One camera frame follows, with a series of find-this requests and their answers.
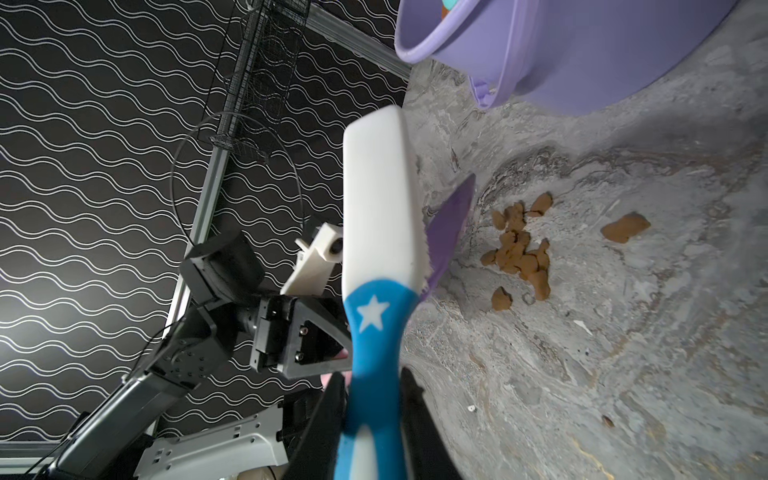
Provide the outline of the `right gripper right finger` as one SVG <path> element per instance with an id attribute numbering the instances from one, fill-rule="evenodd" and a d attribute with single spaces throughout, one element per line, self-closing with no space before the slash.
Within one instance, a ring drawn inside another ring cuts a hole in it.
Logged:
<path id="1" fill-rule="evenodd" d="M 462 478 L 443 443 L 423 398 L 424 389 L 412 371 L 400 374 L 401 427 L 412 479 L 448 480 Z"/>

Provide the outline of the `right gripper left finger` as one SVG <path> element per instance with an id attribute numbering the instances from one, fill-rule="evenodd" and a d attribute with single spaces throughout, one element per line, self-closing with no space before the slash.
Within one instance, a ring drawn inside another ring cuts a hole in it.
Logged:
<path id="1" fill-rule="evenodd" d="M 346 414 L 346 379 L 330 377 L 287 469 L 288 479 L 332 479 Z"/>

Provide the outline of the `purple trowel pink handle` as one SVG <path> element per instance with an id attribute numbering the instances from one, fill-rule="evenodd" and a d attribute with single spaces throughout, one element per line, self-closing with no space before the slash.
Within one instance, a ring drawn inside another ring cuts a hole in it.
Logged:
<path id="1" fill-rule="evenodd" d="M 476 175 L 470 174 L 442 204 L 427 226 L 432 273 L 428 278 L 426 290 L 420 296 L 420 303 L 432 294 L 454 257 L 459 235 L 472 203 L 475 182 Z"/>

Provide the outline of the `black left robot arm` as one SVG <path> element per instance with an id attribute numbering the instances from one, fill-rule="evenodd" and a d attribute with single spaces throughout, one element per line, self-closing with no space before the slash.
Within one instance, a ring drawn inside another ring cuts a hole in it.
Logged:
<path id="1" fill-rule="evenodd" d="M 326 463 L 341 430 L 351 337 L 338 300 L 322 292 L 341 260 L 342 233 L 324 224 L 299 245 L 278 291 L 245 236 L 230 232 L 195 245 L 181 266 L 192 304 L 158 349 L 92 414 L 77 421 L 43 479 L 214 479 L 296 461 Z M 288 379 L 331 374 L 331 391 L 291 394 L 239 421 L 174 439 L 148 427 L 209 379 L 252 339 L 250 366 Z"/>

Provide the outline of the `white brush blue handle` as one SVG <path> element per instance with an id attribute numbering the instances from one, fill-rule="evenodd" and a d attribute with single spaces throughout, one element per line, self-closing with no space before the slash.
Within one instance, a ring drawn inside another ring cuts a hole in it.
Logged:
<path id="1" fill-rule="evenodd" d="M 404 479 L 399 360 L 430 273 L 406 120 L 391 105 L 343 136 L 342 300 L 352 339 L 348 403 L 334 476 Z"/>

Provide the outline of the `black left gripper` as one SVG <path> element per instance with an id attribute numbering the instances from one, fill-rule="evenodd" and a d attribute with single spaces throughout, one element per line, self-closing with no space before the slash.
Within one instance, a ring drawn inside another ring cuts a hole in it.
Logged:
<path id="1" fill-rule="evenodd" d="M 249 364 L 257 372 L 301 379 L 352 369 L 351 333 L 337 298 L 263 296 L 236 315 L 252 338 Z"/>

